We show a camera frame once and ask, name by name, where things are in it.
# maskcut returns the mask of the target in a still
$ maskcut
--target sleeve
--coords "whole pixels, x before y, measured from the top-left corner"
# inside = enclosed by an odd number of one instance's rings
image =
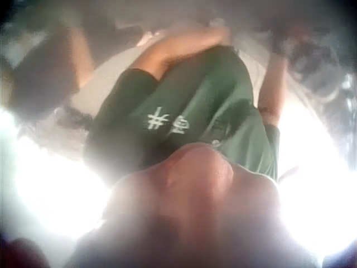
[[[95,118],[95,128],[120,123],[122,118],[137,108],[157,85],[158,81],[143,70],[128,69],[123,72],[102,104]]]
[[[137,147],[133,138],[136,133],[123,125],[128,115],[151,95],[157,84],[158,81],[149,73],[139,69],[126,70],[94,120],[84,148],[84,161],[108,186],[124,176],[129,167],[134,166],[131,160],[138,158],[130,157],[136,153],[133,152]]]
[[[276,181],[278,176],[280,131],[276,126],[273,125],[264,125],[264,128],[266,130],[266,135],[268,137],[273,156],[271,176]]]

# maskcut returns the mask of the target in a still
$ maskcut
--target person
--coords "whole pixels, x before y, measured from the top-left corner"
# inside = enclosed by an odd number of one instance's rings
[[[280,218],[286,60],[271,54],[256,108],[228,36],[165,37],[120,76],[85,152],[111,196],[66,267],[315,266]]]
[[[23,122],[45,119],[86,85],[96,68],[135,47],[144,35],[139,26],[116,29],[96,13],[81,19],[68,8],[63,17],[13,71],[8,109]]]

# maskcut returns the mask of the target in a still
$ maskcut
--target white symbol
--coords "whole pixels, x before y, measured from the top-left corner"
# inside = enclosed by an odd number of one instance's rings
[[[185,134],[185,130],[190,128],[190,124],[183,116],[179,116],[173,123],[172,133]]]
[[[219,140],[214,140],[214,141],[212,142],[212,145],[213,145],[213,147],[219,147],[219,146],[221,145],[221,143],[220,143]]]
[[[148,130],[152,130],[154,128],[154,130],[157,130],[160,126],[163,126],[163,123],[165,121],[168,121],[168,119],[166,119],[167,116],[169,116],[169,114],[164,114],[163,116],[159,116],[161,112],[161,107],[157,107],[155,114],[149,114],[147,117],[150,118],[149,120],[149,126],[148,126]]]

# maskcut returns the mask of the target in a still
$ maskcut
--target skin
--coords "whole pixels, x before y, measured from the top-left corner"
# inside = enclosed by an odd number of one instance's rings
[[[172,64],[222,44],[228,36],[225,28],[204,28],[170,36],[148,48],[130,68],[144,70],[160,80]],[[267,76],[275,78],[264,79],[259,96],[263,122],[275,126],[283,108],[285,67],[285,60],[277,55],[271,57]],[[279,195],[273,180],[231,164],[210,145],[192,143],[164,162],[121,180],[112,190],[103,219],[142,217],[136,220],[140,222],[139,229],[132,232],[139,241],[133,247],[139,252],[135,258],[147,267],[226,267],[224,262],[230,259],[227,252],[232,250],[227,225],[237,229],[240,224],[249,230],[245,239],[241,238],[242,245],[249,247],[259,230],[255,226],[279,222],[279,211]],[[150,235],[153,231],[149,230],[148,222],[157,233]],[[119,238],[114,238],[115,243],[125,241],[129,232],[115,226],[120,233]],[[169,242],[164,230],[169,230],[169,237],[173,237]],[[160,237],[167,244],[156,252]],[[251,247],[262,244],[259,239]],[[110,247],[114,254],[118,249]],[[239,261],[247,258],[243,250],[240,254],[235,251],[232,256],[241,256]]]
[[[77,86],[82,88],[92,78],[95,64],[82,29],[71,28],[69,36],[71,63],[75,70]]]
[[[161,228],[173,227],[174,253],[166,257],[170,265],[185,267],[222,267],[226,219],[279,217],[275,182],[232,165],[204,143],[186,145],[164,162],[130,175],[111,196],[104,220],[120,211],[121,217],[145,214],[163,222]],[[147,255],[145,262],[155,261],[152,253]]]

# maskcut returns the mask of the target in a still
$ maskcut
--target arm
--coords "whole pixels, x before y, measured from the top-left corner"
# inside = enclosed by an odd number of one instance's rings
[[[264,125],[279,125],[285,100],[286,69],[287,59],[272,53],[258,98]]]
[[[95,66],[82,29],[78,27],[71,28],[69,30],[69,39],[71,62],[74,67],[77,86],[81,88],[92,77]]]
[[[212,27],[164,38],[149,47],[130,68],[141,69],[160,80],[173,63],[220,44],[228,35],[227,29]]]

